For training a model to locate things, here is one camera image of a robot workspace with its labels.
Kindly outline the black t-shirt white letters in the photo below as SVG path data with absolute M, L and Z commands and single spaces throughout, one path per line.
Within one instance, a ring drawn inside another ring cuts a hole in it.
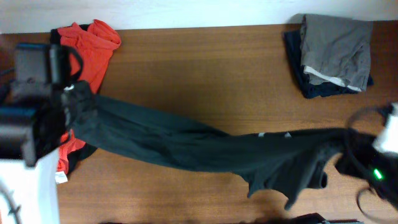
M 344 128 L 233 136 L 192 119 L 91 92 L 87 82 L 62 94 L 76 138 L 105 151 L 151 164 L 241 176 L 249 195 L 276 190 L 286 209 L 303 189 L 327 185 L 327 162 L 358 135 Z

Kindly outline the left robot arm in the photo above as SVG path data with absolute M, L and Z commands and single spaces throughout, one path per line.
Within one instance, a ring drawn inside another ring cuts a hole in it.
M 18 44 L 16 77 L 1 99 L 1 223 L 59 223 L 56 172 L 70 117 L 62 103 L 71 72 L 67 46 Z

